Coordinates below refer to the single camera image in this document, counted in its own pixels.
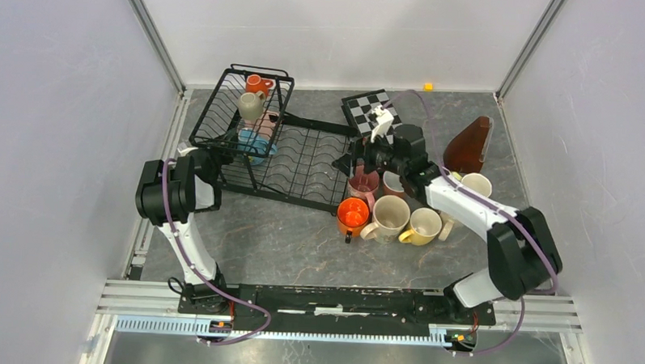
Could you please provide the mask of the pink floral mug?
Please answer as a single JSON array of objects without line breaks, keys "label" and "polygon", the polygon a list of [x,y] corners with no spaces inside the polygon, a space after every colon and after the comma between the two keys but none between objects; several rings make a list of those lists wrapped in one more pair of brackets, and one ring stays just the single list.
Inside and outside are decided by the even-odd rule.
[{"label": "pink floral mug", "polygon": [[368,204],[371,212],[376,203],[377,193],[380,186],[380,175],[378,171],[365,173],[364,166],[354,168],[353,174],[347,182],[347,191],[350,197],[357,197]]}]

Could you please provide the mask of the salmon pink mug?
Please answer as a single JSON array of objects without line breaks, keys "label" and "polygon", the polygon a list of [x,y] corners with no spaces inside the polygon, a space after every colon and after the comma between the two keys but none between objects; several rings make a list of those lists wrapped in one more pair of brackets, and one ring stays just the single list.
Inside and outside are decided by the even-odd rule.
[{"label": "salmon pink mug", "polygon": [[406,197],[405,190],[401,184],[401,177],[399,175],[386,171],[383,174],[382,181],[383,194],[385,196],[393,195],[403,199]]}]

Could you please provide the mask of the orange cup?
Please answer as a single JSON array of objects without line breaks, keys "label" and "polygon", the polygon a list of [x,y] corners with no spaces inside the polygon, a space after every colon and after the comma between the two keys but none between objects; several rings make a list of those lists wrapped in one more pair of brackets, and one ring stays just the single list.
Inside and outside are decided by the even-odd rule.
[{"label": "orange cup", "polygon": [[368,204],[357,197],[346,198],[336,210],[337,229],[344,243],[351,243],[352,239],[360,235],[370,219]]}]

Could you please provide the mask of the cream mug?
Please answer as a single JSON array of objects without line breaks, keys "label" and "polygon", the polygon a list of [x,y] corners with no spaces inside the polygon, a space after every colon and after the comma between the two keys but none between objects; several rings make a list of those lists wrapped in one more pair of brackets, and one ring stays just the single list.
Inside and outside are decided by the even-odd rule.
[{"label": "cream mug", "polygon": [[373,205],[372,221],[361,230],[360,237],[380,244],[390,243],[402,232],[409,218],[409,205],[401,197],[381,197]]}]

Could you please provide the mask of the blue cup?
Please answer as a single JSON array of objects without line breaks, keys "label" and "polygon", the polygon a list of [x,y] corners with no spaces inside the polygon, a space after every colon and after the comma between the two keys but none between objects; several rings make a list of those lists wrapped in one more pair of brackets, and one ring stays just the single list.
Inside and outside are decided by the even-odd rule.
[{"label": "blue cup", "polygon": [[257,131],[252,129],[241,129],[237,134],[237,148],[248,154],[248,161],[251,165],[260,165],[272,155],[278,153],[274,143],[269,143]]}]

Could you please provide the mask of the yellow cup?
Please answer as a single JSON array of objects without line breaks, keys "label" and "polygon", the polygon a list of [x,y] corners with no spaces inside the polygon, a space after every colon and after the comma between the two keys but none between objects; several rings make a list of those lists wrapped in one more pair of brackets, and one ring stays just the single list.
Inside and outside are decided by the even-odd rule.
[{"label": "yellow cup", "polygon": [[443,229],[443,221],[440,215],[427,207],[416,209],[409,219],[407,229],[402,232],[398,239],[401,243],[422,246],[429,244]]}]

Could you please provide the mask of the tan tall cup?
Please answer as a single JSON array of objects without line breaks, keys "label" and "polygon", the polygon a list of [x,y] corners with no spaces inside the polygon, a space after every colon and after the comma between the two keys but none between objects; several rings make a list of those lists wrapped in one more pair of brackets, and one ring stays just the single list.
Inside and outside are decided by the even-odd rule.
[{"label": "tan tall cup", "polygon": [[454,226],[457,224],[457,220],[455,220],[453,216],[445,213],[444,211],[440,211],[439,216],[441,217],[443,226],[439,232],[438,239],[444,241],[451,234]]}]

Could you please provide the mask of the yellow mug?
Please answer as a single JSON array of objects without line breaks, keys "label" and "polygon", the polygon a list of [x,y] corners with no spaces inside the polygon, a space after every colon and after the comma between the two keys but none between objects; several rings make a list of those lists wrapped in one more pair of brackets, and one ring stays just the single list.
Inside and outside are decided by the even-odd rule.
[{"label": "yellow mug", "polygon": [[482,174],[471,172],[461,175],[457,172],[453,172],[452,176],[455,177],[459,182],[461,182],[465,187],[472,189],[474,192],[484,197],[490,197],[493,191],[490,179]]}]

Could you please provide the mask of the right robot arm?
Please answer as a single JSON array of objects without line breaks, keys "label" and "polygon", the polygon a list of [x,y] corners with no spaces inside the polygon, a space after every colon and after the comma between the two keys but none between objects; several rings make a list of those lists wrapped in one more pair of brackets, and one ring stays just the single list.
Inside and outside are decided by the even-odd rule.
[{"label": "right robot arm", "polygon": [[380,135],[354,138],[332,165],[348,176],[356,167],[398,174],[410,197],[451,215],[486,242],[486,268],[445,290],[442,309],[453,323],[466,321],[484,302],[519,300],[547,281],[548,294],[557,289],[562,261],[544,214],[499,204],[464,186],[430,161],[421,127],[398,125],[390,142]]}]

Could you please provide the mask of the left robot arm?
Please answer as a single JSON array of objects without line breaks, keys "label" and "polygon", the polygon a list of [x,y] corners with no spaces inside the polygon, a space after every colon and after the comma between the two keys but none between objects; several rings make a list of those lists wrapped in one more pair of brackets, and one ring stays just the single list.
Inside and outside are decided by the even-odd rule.
[{"label": "left robot arm", "polygon": [[229,305],[229,291],[216,260],[206,251],[195,224],[197,210],[218,210],[222,193],[216,186],[221,159],[209,150],[183,150],[173,160],[143,164],[135,206],[168,239],[183,269],[183,281],[173,278],[179,310],[218,314]]}]

